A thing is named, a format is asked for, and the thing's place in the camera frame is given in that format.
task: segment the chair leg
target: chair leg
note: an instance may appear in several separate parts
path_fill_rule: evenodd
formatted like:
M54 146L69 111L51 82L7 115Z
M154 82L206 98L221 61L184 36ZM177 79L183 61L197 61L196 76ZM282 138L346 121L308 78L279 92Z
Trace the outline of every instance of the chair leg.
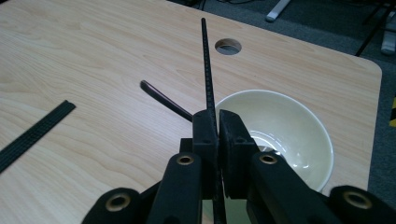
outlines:
M355 56L361 56L361 53L364 51L364 49L366 48L366 46L369 44L370 40L373 38L373 36L375 35L376 31L379 30L379 28L381 27L381 25L385 22L385 20L387 19L389 13L395 8L396 5L396 1L393 1L389 7L387 8L387 11L384 13L384 15L382 15L381 19L379 20L379 22L376 24L375 28L372 30L372 32L369 34L369 36L367 36L367 38L364 40L363 44L361 45L361 47L359 48L358 52L356 52Z
M373 12L364 20L363 25L367 24L369 20L375 15L375 13L385 5L385 0L382 0L381 3L373 10Z

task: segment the dark stick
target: dark stick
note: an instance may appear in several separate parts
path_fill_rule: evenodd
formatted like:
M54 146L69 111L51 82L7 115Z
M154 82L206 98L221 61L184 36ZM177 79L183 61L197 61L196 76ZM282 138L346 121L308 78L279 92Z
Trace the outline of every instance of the dark stick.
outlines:
M209 55L209 43L207 39L207 30L206 30L206 20L205 18L201 19L202 23L202 40L203 40L203 49L204 49L204 65L205 65L205 91L206 91L206 109L209 111L212 126L215 129L215 133L217 133L217 124L216 124L216 110L215 110L215 100L213 93L213 81L212 81L212 71L210 68L210 55ZM227 218L225 215L225 205L224 205L224 193L223 193L223 185L221 178L221 169L219 166L219 161L216 164L216 181L215 181L215 195L213 197L213 221L214 223L227 223Z
M155 100L157 100L158 102L163 104L164 106L168 107L175 113L179 114L184 119L192 122L192 114L190 114L187 110L185 110L180 105L173 102L171 99L169 99L167 96L165 96L162 92L155 89L146 80L142 80L140 82L140 88L143 91L145 91L148 95L150 95L152 98L154 98Z

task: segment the gray carpet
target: gray carpet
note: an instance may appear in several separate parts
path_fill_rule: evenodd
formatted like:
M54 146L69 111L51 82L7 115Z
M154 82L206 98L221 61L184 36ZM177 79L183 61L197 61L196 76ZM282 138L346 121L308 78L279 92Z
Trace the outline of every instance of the gray carpet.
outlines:
M369 24L361 25L375 8L374 4L352 5L335 0L291 0L275 22L265 21L266 14L276 3L276 0L258 0L235 5L206 0L204 11L352 55L379 19L379 16L376 16ZM389 126L391 106L396 92L396 55L381 54L382 35L382 31L377 32L361 55L362 58L377 63L383 72L369 191L396 208L396 128Z

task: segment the bowl rim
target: bowl rim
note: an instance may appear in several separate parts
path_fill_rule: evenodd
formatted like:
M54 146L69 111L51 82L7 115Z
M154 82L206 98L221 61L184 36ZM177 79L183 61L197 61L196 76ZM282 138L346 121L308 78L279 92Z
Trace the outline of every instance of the bowl rim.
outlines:
M306 105L303 105L302 103L300 103L299 101L295 100L294 98L292 98L292 97L290 97L288 95L285 95L283 93L277 92L277 91L245 90L245 91L234 92L231 95L228 95L228 96L224 97L223 99L221 99L218 103L216 103L215 107L218 107L221 103L223 103L224 101L234 97L235 95L245 94L245 93L249 93L249 92L271 93L271 94L274 94L274 95L278 95L278 96L284 97L284 98L294 102L295 104L299 105L305 111L307 111L311 115L311 117L314 118L315 122L319 124L320 129L325 133L326 141L327 141L327 143L328 143L328 145L330 147L330 154L331 154L330 167L329 167L330 169L327 172L327 174L325 175L325 177L324 177L323 181L321 182L321 184L315 189L317 192L321 192L323 190L323 188L326 186L326 184L329 182L330 176L332 175L332 169L333 169L333 166L334 166L334 152L333 152L333 148L332 148L332 140L330 139L330 135L327 132L324 124L320 121L320 119L318 119L318 117Z

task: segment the white bowl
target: white bowl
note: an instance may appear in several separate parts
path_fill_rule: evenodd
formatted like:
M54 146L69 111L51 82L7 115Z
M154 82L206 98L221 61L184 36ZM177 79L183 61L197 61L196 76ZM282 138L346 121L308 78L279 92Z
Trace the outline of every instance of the white bowl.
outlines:
M332 142L306 106L278 92L250 90L224 98L217 114L220 109L238 114L257 145L280 152L309 188L323 189L332 173Z

